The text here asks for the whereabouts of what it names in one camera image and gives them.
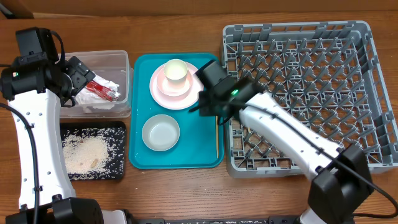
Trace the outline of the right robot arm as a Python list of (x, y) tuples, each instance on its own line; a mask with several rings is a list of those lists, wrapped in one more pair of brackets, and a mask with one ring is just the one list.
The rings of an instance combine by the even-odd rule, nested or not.
[(300, 223), (344, 223), (372, 194), (364, 152), (313, 132), (281, 108), (260, 84), (250, 78), (201, 78), (200, 115), (235, 118), (263, 136), (299, 166), (311, 182), (308, 209)]

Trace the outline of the grey bowl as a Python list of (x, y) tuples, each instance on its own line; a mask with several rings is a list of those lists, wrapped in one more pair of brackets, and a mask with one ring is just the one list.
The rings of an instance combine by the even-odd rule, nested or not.
[(180, 137), (177, 121), (166, 114), (149, 118), (142, 128), (142, 140), (153, 151), (167, 151), (176, 145)]

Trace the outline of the white napkin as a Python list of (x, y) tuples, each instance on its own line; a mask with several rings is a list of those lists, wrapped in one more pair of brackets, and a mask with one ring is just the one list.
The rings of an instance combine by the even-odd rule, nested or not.
[[(119, 85), (116, 84), (115, 82), (106, 80), (100, 77), (99, 75), (95, 76), (92, 81), (95, 81), (100, 85), (112, 89), (113, 91), (116, 92), (117, 97), (118, 98), (120, 97), (121, 94), (118, 92)], [(114, 102), (117, 101), (117, 99), (114, 101), (104, 100), (100, 98), (97, 94), (88, 91), (85, 87), (84, 89), (82, 89), (81, 92), (79, 92), (79, 94), (77, 94), (75, 99), (79, 105), (90, 105), (95, 109), (104, 109), (104, 110), (111, 109), (114, 106)]]

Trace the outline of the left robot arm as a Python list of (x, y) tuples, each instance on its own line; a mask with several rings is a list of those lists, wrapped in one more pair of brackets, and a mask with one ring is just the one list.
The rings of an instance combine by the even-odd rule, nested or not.
[(21, 161), (19, 212), (6, 223), (103, 223), (94, 199), (78, 198), (68, 177), (60, 135), (60, 108), (95, 74), (77, 57), (5, 68), (1, 107), (14, 118)]

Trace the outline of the red ketchup packet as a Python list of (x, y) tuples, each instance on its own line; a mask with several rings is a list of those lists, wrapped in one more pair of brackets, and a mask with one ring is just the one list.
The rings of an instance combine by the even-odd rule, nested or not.
[(103, 85), (100, 85), (99, 83), (95, 81), (90, 81), (86, 87), (88, 91), (93, 92), (97, 94), (100, 98), (108, 101), (114, 101), (118, 97), (116, 95), (116, 92), (113, 91), (112, 89), (105, 87)]

